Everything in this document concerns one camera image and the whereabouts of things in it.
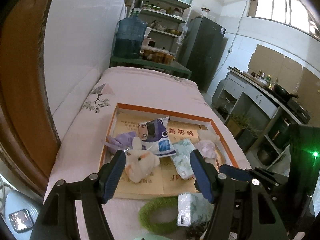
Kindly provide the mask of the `green floral tissue pack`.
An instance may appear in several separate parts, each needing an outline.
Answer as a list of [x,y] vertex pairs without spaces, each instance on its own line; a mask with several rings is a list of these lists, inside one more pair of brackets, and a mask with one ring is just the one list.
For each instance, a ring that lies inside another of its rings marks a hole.
[[214,205],[201,193],[184,193],[178,196],[177,225],[190,227],[210,221]]

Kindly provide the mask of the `green patterned tissue pack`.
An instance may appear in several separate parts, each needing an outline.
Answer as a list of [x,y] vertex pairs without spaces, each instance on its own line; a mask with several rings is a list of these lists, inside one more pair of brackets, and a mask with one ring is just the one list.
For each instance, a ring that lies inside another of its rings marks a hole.
[[187,180],[194,175],[190,164],[190,154],[195,150],[195,147],[189,139],[180,140],[174,143],[173,147],[176,154],[170,158],[175,165],[178,175],[183,180]]

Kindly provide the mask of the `plush doll in lilac dress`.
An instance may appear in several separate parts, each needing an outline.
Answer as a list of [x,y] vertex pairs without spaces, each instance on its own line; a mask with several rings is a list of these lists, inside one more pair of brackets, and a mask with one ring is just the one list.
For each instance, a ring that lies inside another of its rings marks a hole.
[[220,137],[208,130],[198,130],[198,142],[194,147],[199,150],[207,163],[215,164],[217,161],[216,143],[220,141]]

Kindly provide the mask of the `white plush rabbit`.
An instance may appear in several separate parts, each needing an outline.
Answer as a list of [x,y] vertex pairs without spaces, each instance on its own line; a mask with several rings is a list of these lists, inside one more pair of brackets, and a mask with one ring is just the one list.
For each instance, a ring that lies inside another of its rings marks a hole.
[[132,182],[139,183],[160,165],[160,159],[152,152],[142,149],[142,141],[139,137],[133,138],[132,147],[133,149],[126,151],[125,172]]

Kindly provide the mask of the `purple fabric pouch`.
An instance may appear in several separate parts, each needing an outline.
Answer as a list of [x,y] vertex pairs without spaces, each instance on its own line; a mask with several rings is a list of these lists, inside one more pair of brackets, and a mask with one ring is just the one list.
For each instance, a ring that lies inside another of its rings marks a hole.
[[106,141],[101,141],[107,147],[108,152],[116,154],[117,151],[126,152],[133,149],[133,139],[137,136],[135,131],[121,133],[115,138],[108,135]]

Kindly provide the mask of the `pink bed quilt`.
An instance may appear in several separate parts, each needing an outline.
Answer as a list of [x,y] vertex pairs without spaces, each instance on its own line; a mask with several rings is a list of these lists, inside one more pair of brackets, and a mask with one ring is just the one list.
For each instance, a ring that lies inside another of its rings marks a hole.
[[[111,160],[104,141],[107,136],[139,132],[141,122],[169,118],[167,138],[173,142],[198,141],[198,131],[216,133],[215,166],[227,163],[242,169],[249,162],[229,129],[206,104],[197,85],[190,80],[148,69],[108,68],[89,93],[57,153],[48,189],[60,179],[81,181]],[[138,219],[139,210],[153,198],[162,203],[179,194],[196,192],[194,178],[182,179],[170,157],[161,158],[152,171],[134,183],[129,174],[137,162],[127,165],[114,197],[103,205],[115,239],[142,238],[147,230]]]

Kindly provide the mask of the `orange rimmed cardboard box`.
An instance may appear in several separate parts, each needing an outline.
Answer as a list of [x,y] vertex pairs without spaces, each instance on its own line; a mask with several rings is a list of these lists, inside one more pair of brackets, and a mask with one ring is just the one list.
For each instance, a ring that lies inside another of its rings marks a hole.
[[239,158],[233,155],[216,122],[211,118],[118,103],[106,134],[115,137],[121,133],[137,132],[142,122],[152,122],[153,127],[161,130],[158,142],[143,144],[145,150],[158,153],[160,164],[138,183],[132,182],[126,173],[122,173],[114,193],[115,198],[150,200],[174,197],[186,192],[195,193],[194,177],[183,179],[171,157],[174,144],[184,143],[186,140],[189,145],[199,142],[199,130],[210,131],[220,137],[216,143],[215,168],[220,168],[223,164],[239,167]]

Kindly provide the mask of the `blue cartoon tissue pack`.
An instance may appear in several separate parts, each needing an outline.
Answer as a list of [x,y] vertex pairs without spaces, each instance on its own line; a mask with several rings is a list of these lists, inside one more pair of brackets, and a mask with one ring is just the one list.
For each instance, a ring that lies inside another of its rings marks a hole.
[[147,122],[141,122],[138,126],[138,137],[142,141],[144,150],[151,151],[159,158],[176,154],[172,142],[169,139],[167,125],[170,118],[157,118]]

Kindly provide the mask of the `grey kitchen counter cabinet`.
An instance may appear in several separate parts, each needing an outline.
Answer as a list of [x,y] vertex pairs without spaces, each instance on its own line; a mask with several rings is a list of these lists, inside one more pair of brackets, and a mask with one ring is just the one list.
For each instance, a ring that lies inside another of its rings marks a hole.
[[289,128],[302,124],[273,91],[230,67],[212,99],[213,111],[231,131],[253,167],[271,168],[289,149]]

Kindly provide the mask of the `brown wooden headboard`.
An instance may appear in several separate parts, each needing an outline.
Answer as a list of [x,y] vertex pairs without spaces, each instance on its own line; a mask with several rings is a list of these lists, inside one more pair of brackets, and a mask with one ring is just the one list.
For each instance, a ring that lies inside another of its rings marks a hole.
[[1,160],[43,196],[60,139],[44,78],[52,0],[11,0],[1,14]]

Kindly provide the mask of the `smartphone on stool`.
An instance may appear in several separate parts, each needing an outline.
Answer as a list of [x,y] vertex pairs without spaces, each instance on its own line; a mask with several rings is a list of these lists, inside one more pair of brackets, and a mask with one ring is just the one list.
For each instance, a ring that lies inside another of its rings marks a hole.
[[22,209],[8,215],[9,222],[15,232],[21,233],[33,228],[34,223],[30,212],[27,209]]

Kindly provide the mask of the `green low table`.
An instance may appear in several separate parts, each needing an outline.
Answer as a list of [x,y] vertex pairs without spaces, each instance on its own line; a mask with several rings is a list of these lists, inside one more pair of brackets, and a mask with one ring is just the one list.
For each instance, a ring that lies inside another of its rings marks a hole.
[[190,79],[192,71],[185,68],[180,63],[172,61],[170,64],[156,63],[144,59],[127,59],[111,56],[110,67],[127,66],[136,68],[155,69],[159,72],[168,73],[173,76]]

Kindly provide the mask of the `black wok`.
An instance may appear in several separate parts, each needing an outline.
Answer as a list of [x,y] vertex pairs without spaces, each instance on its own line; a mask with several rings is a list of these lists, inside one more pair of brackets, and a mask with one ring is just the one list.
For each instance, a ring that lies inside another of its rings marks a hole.
[[287,90],[285,90],[283,87],[281,87],[278,84],[275,84],[273,87],[273,91],[277,96],[279,96],[283,101],[288,102],[292,98],[299,98],[298,94],[292,94],[289,93]]

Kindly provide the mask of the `dark grey refrigerator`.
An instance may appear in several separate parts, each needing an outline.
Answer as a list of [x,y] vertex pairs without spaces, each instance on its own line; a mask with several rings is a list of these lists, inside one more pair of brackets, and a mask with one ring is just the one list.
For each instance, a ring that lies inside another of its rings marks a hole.
[[217,69],[226,29],[206,17],[190,21],[177,61],[191,71],[199,90],[207,90]]

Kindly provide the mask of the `blue water jug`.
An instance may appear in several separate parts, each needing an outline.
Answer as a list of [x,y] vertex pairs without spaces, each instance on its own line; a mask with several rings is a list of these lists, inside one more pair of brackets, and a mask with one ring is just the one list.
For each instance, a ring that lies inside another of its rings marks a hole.
[[140,8],[135,8],[131,17],[119,21],[113,55],[127,59],[137,59],[144,41],[147,24],[138,18]]

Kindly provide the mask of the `white metal shelf rack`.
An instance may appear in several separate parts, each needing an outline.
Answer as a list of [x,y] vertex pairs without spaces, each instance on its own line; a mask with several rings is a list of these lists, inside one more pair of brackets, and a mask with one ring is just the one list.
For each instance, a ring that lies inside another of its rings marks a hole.
[[155,46],[178,54],[192,11],[192,2],[184,0],[129,0],[127,16],[133,14],[136,2],[143,6],[139,18],[151,28],[149,38]]

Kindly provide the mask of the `window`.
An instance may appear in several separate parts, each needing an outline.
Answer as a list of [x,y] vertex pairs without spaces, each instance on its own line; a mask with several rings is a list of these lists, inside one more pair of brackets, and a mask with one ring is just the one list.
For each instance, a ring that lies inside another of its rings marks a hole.
[[288,25],[319,39],[319,28],[299,0],[251,0],[248,16]]

